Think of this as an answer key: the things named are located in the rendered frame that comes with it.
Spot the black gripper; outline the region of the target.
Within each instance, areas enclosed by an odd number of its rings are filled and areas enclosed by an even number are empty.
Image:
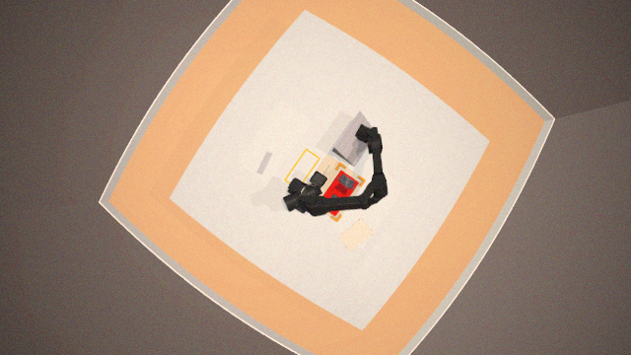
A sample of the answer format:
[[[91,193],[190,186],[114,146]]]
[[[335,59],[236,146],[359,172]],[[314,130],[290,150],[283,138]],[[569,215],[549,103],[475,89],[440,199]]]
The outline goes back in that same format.
[[[311,184],[310,185],[307,184],[307,186],[316,187],[319,185],[319,187],[321,188],[325,184],[326,181],[327,181],[327,177],[325,177],[324,175],[316,171],[313,174],[312,178],[310,179]],[[306,212],[304,211],[303,207],[297,208],[296,210],[298,210],[302,214],[305,214]]]

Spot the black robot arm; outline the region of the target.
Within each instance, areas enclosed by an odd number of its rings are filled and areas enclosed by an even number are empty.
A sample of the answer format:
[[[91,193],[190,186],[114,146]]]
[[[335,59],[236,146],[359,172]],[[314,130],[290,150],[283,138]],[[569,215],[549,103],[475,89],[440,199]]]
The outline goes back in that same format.
[[[289,212],[303,207],[304,211],[313,217],[318,217],[333,211],[365,210],[388,195],[381,157],[383,151],[382,135],[378,132],[377,127],[369,128],[361,124],[355,137],[368,143],[369,154],[373,154],[374,174],[372,181],[364,191],[359,196],[326,198],[321,196],[322,192],[319,185],[316,187],[307,186],[306,183],[294,177],[287,190],[290,194],[283,197]],[[304,187],[306,188],[301,193]],[[371,197],[373,194],[374,196]]]

